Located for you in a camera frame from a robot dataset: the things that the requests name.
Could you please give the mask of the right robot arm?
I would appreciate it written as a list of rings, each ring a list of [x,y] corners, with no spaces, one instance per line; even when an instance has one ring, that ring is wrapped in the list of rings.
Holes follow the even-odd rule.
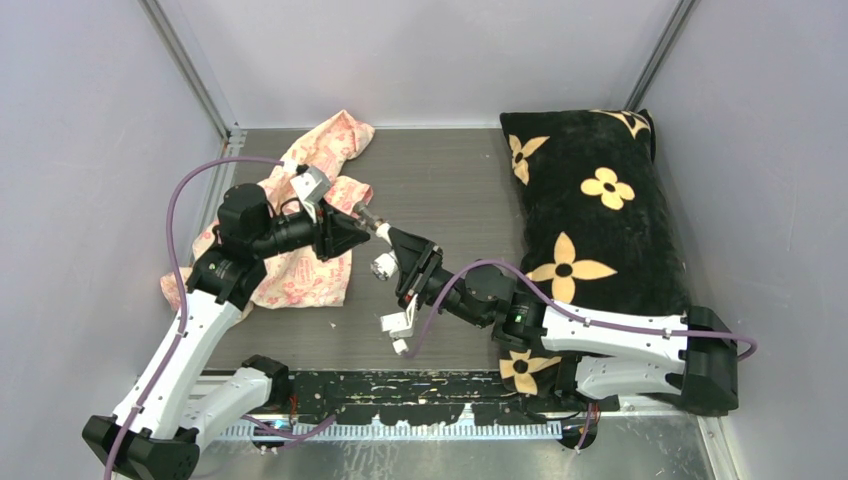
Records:
[[[391,247],[372,263],[374,275],[398,278],[401,312],[381,319],[397,354],[413,356],[416,314],[447,312],[479,328],[508,350],[507,379],[537,395],[535,373],[556,367],[555,396],[567,410],[616,395],[648,395],[702,416],[725,416],[739,406],[738,344],[718,315],[694,306],[683,314],[626,315],[546,297],[512,265],[474,262],[457,274],[442,266],[432,241],[384,224],[377,235]]]

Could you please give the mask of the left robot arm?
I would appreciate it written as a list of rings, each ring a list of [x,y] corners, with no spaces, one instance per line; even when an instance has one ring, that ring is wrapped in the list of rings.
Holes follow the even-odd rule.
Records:
[[[320,260],[333,259],[370,238],[320,194],[309,194],[295,213],[274,215],[257,184],[228,190],[218,220],[217,239],[195,262],[186,297],[144,373],[111,415],[93,415],[83,428],[107,477],[187,479],[202,452],[242,416],[259,407],[285,409],[292,397],[289,370],[261,355],[200,400],[189,396],[266,277],[266,259],[303,247]]]

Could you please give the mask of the white plastic water faucet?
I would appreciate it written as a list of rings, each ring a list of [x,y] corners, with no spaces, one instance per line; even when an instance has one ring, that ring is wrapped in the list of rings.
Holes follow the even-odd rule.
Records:
[[[389,236],[390,230],[391,225],[388,222],[382,222],[375,230],[375,235],[385,241],[390,247],[389,251],[377,256],[370,265],[372,274],[381,281],[389,280],[400,269],[399,261]]]

